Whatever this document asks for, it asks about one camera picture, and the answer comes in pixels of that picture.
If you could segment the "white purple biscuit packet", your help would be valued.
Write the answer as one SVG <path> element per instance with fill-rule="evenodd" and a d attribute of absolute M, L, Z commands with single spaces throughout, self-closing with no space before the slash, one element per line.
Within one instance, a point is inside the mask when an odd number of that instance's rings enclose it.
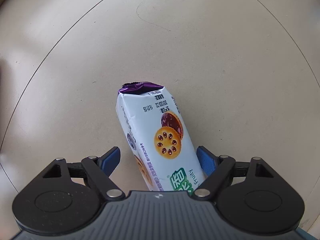
<path fill-rule="evenodd" d="M 118 90 L 116 113 L 149 190 L 193 194 L 204 182 L 176 101 L 164 86 L 124 84 Z"/>

